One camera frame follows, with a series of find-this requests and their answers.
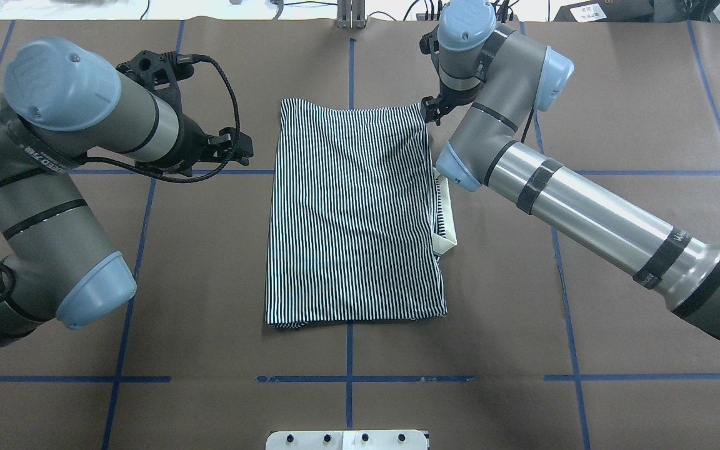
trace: folded garment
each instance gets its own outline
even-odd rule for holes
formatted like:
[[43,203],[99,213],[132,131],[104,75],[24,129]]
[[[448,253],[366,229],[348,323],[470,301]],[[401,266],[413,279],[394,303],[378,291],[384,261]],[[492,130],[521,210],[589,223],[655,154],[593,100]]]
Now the folded garment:
[[456,243],[454,223],[419,106],[284,99],[281,116],[266,322],[446,314],[438,257]]

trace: white label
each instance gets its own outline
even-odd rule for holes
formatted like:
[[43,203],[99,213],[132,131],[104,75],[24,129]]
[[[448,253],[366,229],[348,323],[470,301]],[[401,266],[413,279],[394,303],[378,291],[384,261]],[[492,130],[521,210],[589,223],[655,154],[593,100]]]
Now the white label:
[[605,12],[602,11],[602,6],[600,6],[598,3],[594,3],[592,5],[577,6],[577,8],[571,8],[569,9],[569,11],[571,11],[571,14],[574,15],[575,19],[577,19],[577,22],[592,22],[594,20],[608,18],[605,15]]

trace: striped cloth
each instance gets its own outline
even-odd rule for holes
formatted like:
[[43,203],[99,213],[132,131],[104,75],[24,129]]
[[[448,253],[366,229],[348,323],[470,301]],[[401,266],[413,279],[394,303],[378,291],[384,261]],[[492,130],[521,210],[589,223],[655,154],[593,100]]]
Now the striped cloth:
[[338,111],[284,99],[281,115],[266,322],[446,314],[432,237],[439,190],[418,105]]

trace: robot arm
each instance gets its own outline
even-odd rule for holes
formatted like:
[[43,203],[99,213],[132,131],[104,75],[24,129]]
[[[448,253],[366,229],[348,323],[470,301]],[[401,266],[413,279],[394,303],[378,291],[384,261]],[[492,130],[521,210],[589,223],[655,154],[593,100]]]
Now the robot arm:
[[437,170],[468,191],[485,185],[662,294],[666,307],[720,339],[720,245],[706,244],[514,139],[546,111],[574,64],[503,23],[485,0],[453,0],[425,35],[441,81],[425,120],[472,103]]
[[[0,262],[0,347],[54,317],[84,327],[135,293],[122,254],[68,176],[89,161],[131,166],[86,151],[100,146],[136,161],[131,170],[177,183],[206,179],[231,160],[248,164],[251,139],[237,129],[237,107],[236,129],[219,136],[182,112],[177,80],[191,77],[198,61],[214,63],[143,51],[114,69],[45,37],[9,63],[0,95],[0,231],[12,255]],[[199,161],[221,165],[195,179],[163,176],[191,176]]]

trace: white bracket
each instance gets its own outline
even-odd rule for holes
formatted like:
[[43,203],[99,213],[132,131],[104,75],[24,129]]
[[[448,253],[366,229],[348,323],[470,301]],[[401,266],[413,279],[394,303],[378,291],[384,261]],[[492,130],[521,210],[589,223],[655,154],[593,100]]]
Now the white bracket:
[[266,450],[429,450],[429,433],[418,430],[273,432]]

